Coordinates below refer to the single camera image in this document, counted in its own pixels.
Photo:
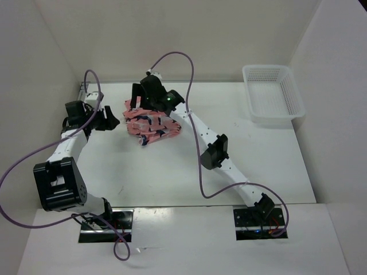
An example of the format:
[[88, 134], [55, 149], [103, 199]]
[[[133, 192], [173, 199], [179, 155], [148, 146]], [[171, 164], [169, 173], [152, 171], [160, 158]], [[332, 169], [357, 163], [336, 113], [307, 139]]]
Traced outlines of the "pink shark print shorts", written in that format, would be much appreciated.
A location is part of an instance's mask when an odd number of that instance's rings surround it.
[[181, 124], [163, 112], [131, 108], [131, 99], [124, 102], [123, 112], [127, 132], [138, 138], [141, 146], [146, 146], [166, 138], [174, 138], [181, 133]]

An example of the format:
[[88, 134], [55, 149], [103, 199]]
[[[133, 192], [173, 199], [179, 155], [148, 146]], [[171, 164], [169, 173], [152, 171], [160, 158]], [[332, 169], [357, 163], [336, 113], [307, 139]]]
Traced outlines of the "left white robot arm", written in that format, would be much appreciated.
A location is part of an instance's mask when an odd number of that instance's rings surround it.
[[88, 216], [90, 222], [107, 229], [114, 224], [109, 201], [87, 191], [77, 161], [92, 131], [112, 131], [120, 121], [111, 107], [93, 107], [80, 100], [66, 103], [61, 143], [43, 163], [36, 164], [33, 174], [41, 206], [45, 211], [71, 211]]

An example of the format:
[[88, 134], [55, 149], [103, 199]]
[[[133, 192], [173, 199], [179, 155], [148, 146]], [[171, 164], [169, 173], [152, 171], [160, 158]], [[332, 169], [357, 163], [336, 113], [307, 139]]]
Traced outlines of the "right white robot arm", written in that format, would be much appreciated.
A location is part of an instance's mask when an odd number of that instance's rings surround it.
[[[177, 91], [167, 91], [156, 74], [148, 74], [139, 83], [132, 85], [129, 110], [162, 113], [164, 118], [172, 119], [180, 125], [188, 125], [193, 130], [198, 159], [198, 178], [201, 195], [205, 199], [214, 198], [224, 191], [235, 189], [250, 210], [252, 220], [257, 225], [265, 225], [272, 217], [275, 207], [273, 200], [258, 190], [264, 186], [249, 183], [239, 171], [228, 154], [228, 137], [210, 129], [188, 105], [189, 93], [182, 97]], [[227, 186], [212, 195], [206, 195], [202, 178], [202, 169], [221, 175]]]

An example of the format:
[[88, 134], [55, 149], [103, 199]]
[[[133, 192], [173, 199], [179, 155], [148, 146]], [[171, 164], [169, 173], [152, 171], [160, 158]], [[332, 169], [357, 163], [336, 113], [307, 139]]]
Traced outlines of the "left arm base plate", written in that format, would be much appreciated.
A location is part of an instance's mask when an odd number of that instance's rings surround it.
[[[130, 243], [132, 239], [132, 209], [113, 209], [111, 219], [107, 222]], [[80, 225], [78, 243], [114, 243], [118, 235], [98, 218], [91, 216], [74, 217]]]

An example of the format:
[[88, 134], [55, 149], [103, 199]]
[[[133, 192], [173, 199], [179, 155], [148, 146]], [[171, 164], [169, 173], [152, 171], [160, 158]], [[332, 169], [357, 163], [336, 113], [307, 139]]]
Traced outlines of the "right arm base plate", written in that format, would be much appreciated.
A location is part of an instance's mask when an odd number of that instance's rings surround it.
[[233, 216], [237, 241], [288, 238], [286, 231], [278, 237], [275, 236], [285, 226], [280, 207], [274, 208], [265, 220], [256, 218], [255, 211], [250, 208], [234, 209]]

